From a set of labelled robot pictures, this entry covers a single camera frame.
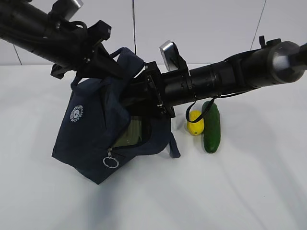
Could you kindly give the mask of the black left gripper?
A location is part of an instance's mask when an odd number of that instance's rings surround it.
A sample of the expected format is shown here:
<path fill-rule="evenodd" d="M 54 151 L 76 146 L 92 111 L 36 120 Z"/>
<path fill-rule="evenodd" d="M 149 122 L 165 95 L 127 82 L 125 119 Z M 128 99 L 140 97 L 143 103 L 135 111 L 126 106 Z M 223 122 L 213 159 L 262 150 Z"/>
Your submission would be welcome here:
<path fill-rule="evenodd" d="M 91 27 L 81 21 L 70 22 L 74 26 L 75 40 L 64 45 L 62 51 L 68 57 L 68 64 L 55 63 L 51 76 L 62 79 L 68 71 L 76 71 L 81 78 L 103 79 L 105 75 L 123 79 L 123 68 L 111 57 L 102 45 L 111 36 L 111 26 L 99 20 Z"/>

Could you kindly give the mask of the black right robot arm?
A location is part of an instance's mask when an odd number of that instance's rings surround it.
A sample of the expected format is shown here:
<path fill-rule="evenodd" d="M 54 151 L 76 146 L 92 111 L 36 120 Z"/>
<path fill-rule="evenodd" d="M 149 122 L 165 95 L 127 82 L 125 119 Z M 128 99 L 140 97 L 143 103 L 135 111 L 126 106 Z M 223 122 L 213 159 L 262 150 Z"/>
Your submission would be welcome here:
<path fill-rule="evenodd" d="M 293 83 L 306 72 L 306 45 L 281 39 L 266 41 L 263 36 L 259 42 L 259 49 L 190 69 L 176 44 L 167 41 L 160 47 L 167 72 L 162 73 L 155 62 L 147 63 L 128 83 L 120 102 L 131 115 L 173 118 L 177 105 Z"/>

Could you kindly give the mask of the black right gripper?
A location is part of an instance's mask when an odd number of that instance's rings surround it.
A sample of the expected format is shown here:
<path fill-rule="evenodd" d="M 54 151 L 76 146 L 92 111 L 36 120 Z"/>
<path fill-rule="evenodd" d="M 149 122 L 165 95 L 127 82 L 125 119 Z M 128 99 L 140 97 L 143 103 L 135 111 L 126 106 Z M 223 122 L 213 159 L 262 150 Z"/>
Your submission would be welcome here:
<path fill-rule="evenodd" d="M 156 62 L 129 81 L 121 94 L 121 104 L 132 116 L 174 118 L 173 106 L 166 100 L 165 83 Z"/>

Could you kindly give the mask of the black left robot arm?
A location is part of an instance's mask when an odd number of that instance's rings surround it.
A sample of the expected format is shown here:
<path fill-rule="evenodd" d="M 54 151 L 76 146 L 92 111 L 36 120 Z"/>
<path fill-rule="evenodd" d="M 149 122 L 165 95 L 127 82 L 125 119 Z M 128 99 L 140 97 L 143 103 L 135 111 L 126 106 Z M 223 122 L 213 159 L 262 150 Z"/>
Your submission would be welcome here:
<path fill-rule="evenodd" d="M 0 37 L 53 63 L 51 76 L 62 79 L 68 71 L 82 77 L 122 79 L 123 68 L 102 44 L 112 27 L 102 20 L 88 27 L 71 21 L 82 7 L 80 0 L 58 0 L 49 13 L 29 0 L 0 2 Z"/>

